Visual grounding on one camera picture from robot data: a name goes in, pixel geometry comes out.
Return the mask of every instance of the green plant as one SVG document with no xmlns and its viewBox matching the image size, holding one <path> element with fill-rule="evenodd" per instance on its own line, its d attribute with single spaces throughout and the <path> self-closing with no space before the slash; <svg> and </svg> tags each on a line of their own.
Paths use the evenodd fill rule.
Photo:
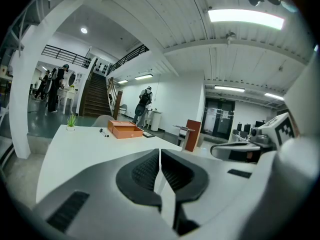
<svg viewBox="0 0 320 240">
<path fill-rule="evenodd" d="M 70 115 L 70 118 L 68 118 L 68 119 L 66 120 L 66 121 L 67 121 L 67 126 L 69 126 L 69 127 L 74 127 L 75 124 L 76 124 L 76 119 L 77 119 L 76 115 L 72 113 L 72 114 Z"/>
</svg>

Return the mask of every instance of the white pedestal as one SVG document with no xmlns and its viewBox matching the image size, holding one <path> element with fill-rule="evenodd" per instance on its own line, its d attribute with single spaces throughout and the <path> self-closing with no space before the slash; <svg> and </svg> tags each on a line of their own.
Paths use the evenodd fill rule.
<svg viewBox="0 0 320 240">
<path fill-rule="evenodd" d="M 153 110 L 153 118 L 151 124 L 151 131 L 157 132 L 159 129 L 160 119 L 162 112 Z"/>
</svg>

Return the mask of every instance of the person in black clothing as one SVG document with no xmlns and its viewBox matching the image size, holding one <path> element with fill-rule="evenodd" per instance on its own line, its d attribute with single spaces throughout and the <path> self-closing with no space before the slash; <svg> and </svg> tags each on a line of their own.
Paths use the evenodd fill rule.
<svg viewBox="0 0 320 240">
<path fill-rule="evenodd" d="M 35 96 L 34 96 L 35 99 L 37 99 L 37 97 L 38 97 L 39 94 L 40 94 L 41 100 L 44 99 L 44 95 L 45 95 L 45 93 L 44 93 L 44 88 L 45 88 L 45 86 L 46 86 L 46 84 L 47 84 L 49 73 L 50 73 L 50 71 L 47 70 L 47 71 L 45 72 L 45 76 L 44 76 L 43 78 L 39 77 L 39 80 L 41 80 L 41 84 L 40 84 L 38 90 L 36 90 L 36 93 L 35 93 Z"/>
<path fill-rule="evenodd" d="M 62 87 L 62 81 L 64 79 L 65 71 L 69 71 L 69 65 L 65 64 L 62 67 L 59 67 L 56 72 L 54 72 L 52 76 L 52 85 L 49 91 L 49 99 L 48 99 L 48 111 L 55 113 L 56 110 L 56 100 L 58 89 Z"/>
</svg>

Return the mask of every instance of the brown board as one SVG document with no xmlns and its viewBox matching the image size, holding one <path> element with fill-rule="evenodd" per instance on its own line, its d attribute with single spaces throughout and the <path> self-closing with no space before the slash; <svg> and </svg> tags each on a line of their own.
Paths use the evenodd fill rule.
<svg viewBox="0 0 320 240">
<path fill-rule="evenodd" d="M 201 122 L 188 120 L 186 127 L 193 129 L 194 131 L 190 131 L 188 141 L 185 145 L 185 150 L 193 152 L 197 146 L 197 141 L 201 130 Z"/>
</svg>

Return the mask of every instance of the potted plant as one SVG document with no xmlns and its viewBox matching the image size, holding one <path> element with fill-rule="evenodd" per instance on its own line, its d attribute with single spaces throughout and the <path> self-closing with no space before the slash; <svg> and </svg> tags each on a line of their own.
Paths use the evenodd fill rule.
<svg viewBox="0 0 320 240">
<path fill-rule="evenodd" d="M 73 132 L 75 130 L 75 124 L 76 124 L 76 115 L 75 114 L 71 114 L 70 118 L 68 118 L 67 121 L 67 125 L 66 125 L 66 130 L 68 132 Z"/>
</svg>

